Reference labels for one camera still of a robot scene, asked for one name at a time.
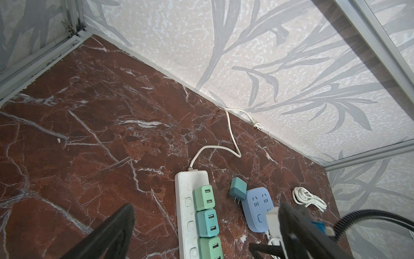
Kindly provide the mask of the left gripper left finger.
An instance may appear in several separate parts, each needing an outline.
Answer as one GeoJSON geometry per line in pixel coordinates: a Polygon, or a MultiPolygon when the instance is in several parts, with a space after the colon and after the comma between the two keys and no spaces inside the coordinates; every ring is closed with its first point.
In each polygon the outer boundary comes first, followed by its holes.
{"type": "Polygon", "coordinates": [[[90,235],[62,256],[64,259],[125,259],[134,229],[134,209],[125,204],[90,235]]]}

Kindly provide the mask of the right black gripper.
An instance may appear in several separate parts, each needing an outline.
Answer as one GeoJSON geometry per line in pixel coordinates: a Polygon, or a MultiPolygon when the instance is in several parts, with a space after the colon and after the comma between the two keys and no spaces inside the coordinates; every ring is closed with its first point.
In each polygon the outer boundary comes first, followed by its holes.
{"type": "Polygon", "coordinates": [[[262,254],[272,255],[281,259],[285,258],[283,249],[280,246],[249,243],[249,252],[254,259],[263,259],[262,254]]]}

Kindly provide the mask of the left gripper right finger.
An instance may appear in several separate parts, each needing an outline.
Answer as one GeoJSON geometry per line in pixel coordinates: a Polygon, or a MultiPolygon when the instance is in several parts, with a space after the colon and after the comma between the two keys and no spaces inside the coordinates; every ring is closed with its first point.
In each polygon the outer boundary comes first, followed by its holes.
{"type": "Polygon", "coordinates": [[[289,204],[280,205],[278,219],[286,259],[352,258],[289,204]]]}

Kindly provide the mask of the square blue power strip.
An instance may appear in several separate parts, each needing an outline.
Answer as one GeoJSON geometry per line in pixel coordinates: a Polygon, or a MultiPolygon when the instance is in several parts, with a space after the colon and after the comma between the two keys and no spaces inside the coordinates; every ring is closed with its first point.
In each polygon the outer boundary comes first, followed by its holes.
{"type": "Polygon", "coordinates": [[[255,233],[268,231],[266,213],[274,208],[269,191],[258,187],[246,192],[242,207],[249,230],[255,233]]]}

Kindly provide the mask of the light green usb plug cube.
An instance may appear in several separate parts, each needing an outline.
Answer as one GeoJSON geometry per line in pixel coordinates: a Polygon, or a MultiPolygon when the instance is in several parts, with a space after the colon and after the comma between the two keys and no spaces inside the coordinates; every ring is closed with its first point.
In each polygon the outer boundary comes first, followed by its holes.
{"type": "Polygon", "coordinates": [[[219,236],[200,237],[198,239],[198,245],[201,259],[224,259],[219,236]]]}

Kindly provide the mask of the teal usb plug cube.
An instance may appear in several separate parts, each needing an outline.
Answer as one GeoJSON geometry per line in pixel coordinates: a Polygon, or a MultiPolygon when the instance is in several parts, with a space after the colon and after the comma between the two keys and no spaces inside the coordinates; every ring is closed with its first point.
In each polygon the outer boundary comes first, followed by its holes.
{"type": "Polygon", "coordinates": [[[220,233],[217,213],[213,208],[197,212],[196,223],[199,237],[214,237],[220,233]]]}

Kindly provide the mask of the long white pastel power strip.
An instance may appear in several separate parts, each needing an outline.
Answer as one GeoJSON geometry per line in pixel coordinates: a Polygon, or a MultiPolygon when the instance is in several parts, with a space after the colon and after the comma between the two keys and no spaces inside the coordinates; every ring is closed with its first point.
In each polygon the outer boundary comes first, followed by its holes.
{"type": "Polygon", "coordinates": [[[193,190],[210,185],[207,171],[180,172],[175,176],[177,223],[181,259],[201,259],[193,190]]]}

